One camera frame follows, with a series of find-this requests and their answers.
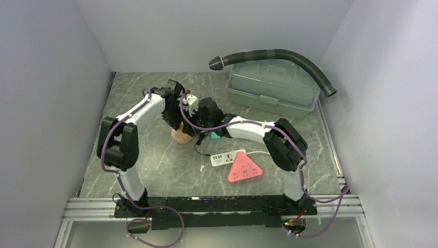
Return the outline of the teal cube adapter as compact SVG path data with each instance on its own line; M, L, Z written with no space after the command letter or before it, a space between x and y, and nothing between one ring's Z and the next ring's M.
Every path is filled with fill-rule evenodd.
M216 132L211 132L210 136L212 141L219 141L221 139L221 137Z

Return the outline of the round pink power socket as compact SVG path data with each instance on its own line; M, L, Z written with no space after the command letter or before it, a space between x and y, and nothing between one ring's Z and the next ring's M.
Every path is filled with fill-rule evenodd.
M181 123L179 128L171 130L171 137L178 144L187 144L193 139L190 135L182 132L183 127L183 123Z

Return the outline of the white power strip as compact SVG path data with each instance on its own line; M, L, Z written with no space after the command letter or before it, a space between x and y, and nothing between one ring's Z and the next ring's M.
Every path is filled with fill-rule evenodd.
M222 166L222 165L227 165L227 164L233 163L235 158L236 158L236 155L239 152L243 152L244 154L246 154L245 149L239 149L239 150L214 154L214 155L210 156L211 164L213 167L217 167L217 166Z

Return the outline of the pink triangular power strip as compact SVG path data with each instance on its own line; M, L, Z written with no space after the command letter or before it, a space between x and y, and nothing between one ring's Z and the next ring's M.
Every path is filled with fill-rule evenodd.
M237 182L261 176L263 170L251 160L244 152L238 152L233 160L228 174L229 182Z

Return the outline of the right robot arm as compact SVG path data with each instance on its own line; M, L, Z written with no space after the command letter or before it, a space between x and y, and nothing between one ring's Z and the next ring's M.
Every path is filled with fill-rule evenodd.
M273 162L283 172L284 195L287 197L285 209L290 214L298 214L304 209L307 190L303 169L308 162L308 144L288 120L255 121L225 114L211 98L199 101L194 95L183 96L180 109L184 126L190 131L212 131L220 137L264 144Z

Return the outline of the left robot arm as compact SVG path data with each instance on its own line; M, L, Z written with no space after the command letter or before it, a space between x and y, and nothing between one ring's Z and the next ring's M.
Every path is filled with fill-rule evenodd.
M143 99L118 117L105 117L101 122L97 156L105 172L115 175L128 210L141 217L149 209L148 194L140 181L136 162L139 156L138 130L156 117L174 130L182 122L179 100L185 88L177 81L168 80L161 88L144 89Z

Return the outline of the green plastic storage box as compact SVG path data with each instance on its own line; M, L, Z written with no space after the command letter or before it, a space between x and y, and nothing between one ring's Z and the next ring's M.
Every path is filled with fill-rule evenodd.
M234 64L226 90L230 102L295 119L312 112L320 94L304 69L274 59Z

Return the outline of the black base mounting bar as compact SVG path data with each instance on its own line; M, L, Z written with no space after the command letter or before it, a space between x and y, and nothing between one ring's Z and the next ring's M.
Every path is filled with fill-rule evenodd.
M137 209L127 199L116 201L118 219L151 218L152 230L185 227L281 227L296 216L316 215L316 203L304 198L294 203L284 195L149 197L151 210Z

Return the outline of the aluminium frame rail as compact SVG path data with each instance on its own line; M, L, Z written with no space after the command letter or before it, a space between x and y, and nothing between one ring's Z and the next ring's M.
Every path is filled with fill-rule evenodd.
M364 218L365 213L359 197L355 194L345 195L342 200L330 203L315 203L316 214L305 212L301 218L329 219ZM67 200L62 221L130 221L134 217L116 216L116 203L112 198L71 198Z

